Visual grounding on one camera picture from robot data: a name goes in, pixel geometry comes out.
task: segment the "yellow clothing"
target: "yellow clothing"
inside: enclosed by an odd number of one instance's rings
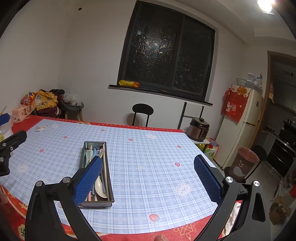
[[[39,91],[36,97],[37,110],[42,110],[48,107],[55,107],[58,104],[57,96],[51,92]]]

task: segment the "cooker lid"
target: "cooker lid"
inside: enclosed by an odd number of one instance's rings
[[[204,128],[210,127],[210,125],[203,118],[193,118],[190,122],[190,125],[195,127],[202,126]]]

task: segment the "wooden door frame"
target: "wooden door frame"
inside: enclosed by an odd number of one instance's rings
[[[263,130],[263,122],[262,119],[264,115],[266,115],[266,105],[269,101],[269,89],[270,89],[270,83],[271,83],[271,66],[273,62],[279,62],[282,64],[290,65],[293,67],[296,67],[296,57],[284,53],[278,53],[278,52],[272,52],[272,51],[267,51],[267,79],[266,79],[266,88],[265,88],[265,94],[264,94],[264,100],[262,104],[262,109],[261,109],[261,114],[260,118],[258,120],[258,124],[256,125],[255,131],[253,133],[253,136],[250,140],[250,143],[248,145],[248,148],[251,149],[251,147],[257,143],[260,134]]]

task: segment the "white refrigerator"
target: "white refrigerator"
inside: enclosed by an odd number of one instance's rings
[[[224,116],[216,142],[219,148],[214,160],[224,169],[231,166],[241,146],[248,147],[260,117],[263,97],[257,91],[251,90],[239,123]]]

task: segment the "pressure cooker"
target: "pressure cooker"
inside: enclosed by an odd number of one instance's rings
[[[203,118],[193,118],[188,129],[188,137],[194,141],[202,142],[209,131],[210,125]]]

